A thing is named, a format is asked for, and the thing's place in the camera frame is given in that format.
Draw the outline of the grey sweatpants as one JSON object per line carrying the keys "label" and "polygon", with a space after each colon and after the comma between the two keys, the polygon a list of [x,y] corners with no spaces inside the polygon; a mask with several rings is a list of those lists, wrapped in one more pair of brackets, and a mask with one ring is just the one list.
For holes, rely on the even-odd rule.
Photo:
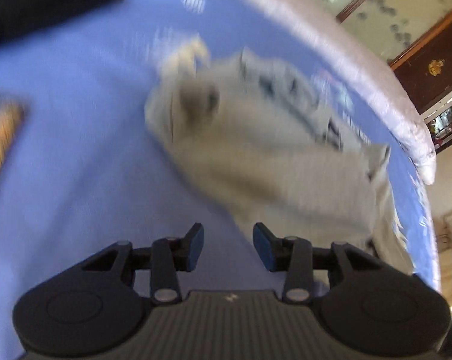
{"label": "grey sweatpants", "polygon": [[347,242],[413,272],[389,147],[363,141],[294,66],[248,49],[211,60],[195,39],[159,73],[145,107],[148,129],[245,236],[261,222],[277,236],[318,247]]}

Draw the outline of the blue patterned bed cover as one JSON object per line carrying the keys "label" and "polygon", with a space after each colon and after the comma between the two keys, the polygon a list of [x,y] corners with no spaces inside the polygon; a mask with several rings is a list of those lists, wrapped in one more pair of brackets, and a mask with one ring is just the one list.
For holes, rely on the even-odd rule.
{"label": "blue patterned bed cover", "polygon": [[230,216],[194,192],[147,132],[144,105],[160,63],[201,39],[222,58],[250,49],[283,59],[388,165],[415,271],[440,285],[430,210],[402,144],[357,91],[285,27],[247,0],[123,0],[0,46],[0,96],[28,116],[0,173],[0,359],[23,352],[11,322],[26,291],[89,255],[129,240],[184,234],[200,222],[205,246],[189,289],[280,289]]}

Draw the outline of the lilac floral quilt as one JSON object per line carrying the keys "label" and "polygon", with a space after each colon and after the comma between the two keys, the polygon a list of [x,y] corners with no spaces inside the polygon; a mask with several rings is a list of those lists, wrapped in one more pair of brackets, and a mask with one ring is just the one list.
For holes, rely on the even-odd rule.
{"label": "lilac floral quilt", "polygon": [[386,63],[346,32],[315,0],[247,0],[317,52],[358,92],[402,144],[427,185],[436,151],[425,122]]}

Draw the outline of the wooden frosted glass wardrobe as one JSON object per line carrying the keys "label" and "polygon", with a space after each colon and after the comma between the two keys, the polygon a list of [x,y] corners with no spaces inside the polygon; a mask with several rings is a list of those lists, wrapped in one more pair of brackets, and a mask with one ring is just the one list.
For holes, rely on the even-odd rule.
{"label": "wooden frosted glass wardrobe", "polygon": [[452,23],[452,0],[316,1],[392,69]]}

